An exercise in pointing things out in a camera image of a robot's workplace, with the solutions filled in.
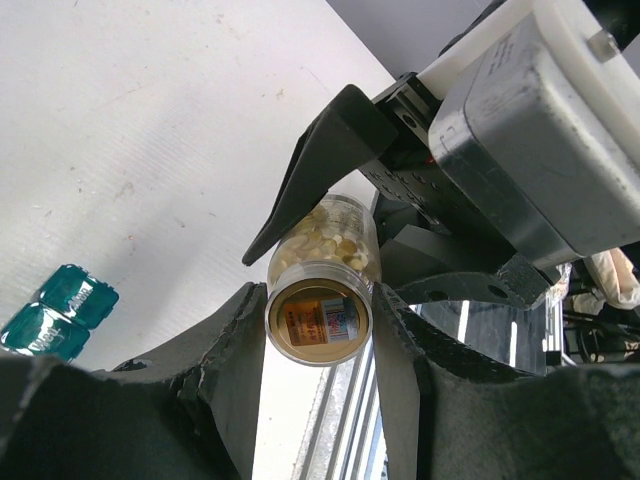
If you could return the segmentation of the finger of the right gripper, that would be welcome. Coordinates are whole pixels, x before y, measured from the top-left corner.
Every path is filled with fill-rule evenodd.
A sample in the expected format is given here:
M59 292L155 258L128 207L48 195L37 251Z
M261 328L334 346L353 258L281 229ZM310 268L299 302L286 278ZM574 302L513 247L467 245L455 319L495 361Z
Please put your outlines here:
M298 139L269 217L242 263L253 265L338 181L379 158L398 131L356 86L344 87Z

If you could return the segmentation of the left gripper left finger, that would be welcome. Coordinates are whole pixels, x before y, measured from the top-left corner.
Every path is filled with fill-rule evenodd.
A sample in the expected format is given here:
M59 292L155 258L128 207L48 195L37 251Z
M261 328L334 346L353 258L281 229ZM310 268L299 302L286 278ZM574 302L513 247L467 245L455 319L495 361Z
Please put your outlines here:
M248 479L266 335L248 283L200 323L111 371L1 357L5 479Z

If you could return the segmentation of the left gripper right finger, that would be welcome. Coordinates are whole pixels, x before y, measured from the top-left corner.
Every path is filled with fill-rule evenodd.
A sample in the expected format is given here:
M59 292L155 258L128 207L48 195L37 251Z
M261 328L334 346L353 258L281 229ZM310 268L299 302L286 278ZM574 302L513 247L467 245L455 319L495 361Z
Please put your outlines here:
M391 478L638 477L637 365L531 375L448 336L383 284L373 318Z

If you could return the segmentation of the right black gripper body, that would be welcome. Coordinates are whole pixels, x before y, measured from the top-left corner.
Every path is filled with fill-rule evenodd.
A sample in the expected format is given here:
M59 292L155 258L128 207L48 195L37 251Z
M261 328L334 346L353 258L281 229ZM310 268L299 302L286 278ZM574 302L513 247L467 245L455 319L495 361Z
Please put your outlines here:
M360 169L379 192L374 220L383 283L408 304L539 306L559 274L517 253L437 165L427 133L439 101L408 72L373 102L398 131L382 156Z

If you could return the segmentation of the amber pill bottle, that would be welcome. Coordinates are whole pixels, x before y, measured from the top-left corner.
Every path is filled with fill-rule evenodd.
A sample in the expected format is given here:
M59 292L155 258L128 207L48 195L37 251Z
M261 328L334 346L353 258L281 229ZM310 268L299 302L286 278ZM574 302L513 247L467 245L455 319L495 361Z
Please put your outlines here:
M327 367L356 356L373 327L381 280L376 226L360 201L327 194L271 257L265 330L286 358Z

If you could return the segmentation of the teal pill box compartments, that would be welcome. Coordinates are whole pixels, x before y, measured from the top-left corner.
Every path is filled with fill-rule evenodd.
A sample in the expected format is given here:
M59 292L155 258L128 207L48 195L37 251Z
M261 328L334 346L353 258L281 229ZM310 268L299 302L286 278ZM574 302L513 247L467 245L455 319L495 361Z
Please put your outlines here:
M119 294L85 269L60 266L1 330L1 348L22 356L75 360L92 331L111 314Z

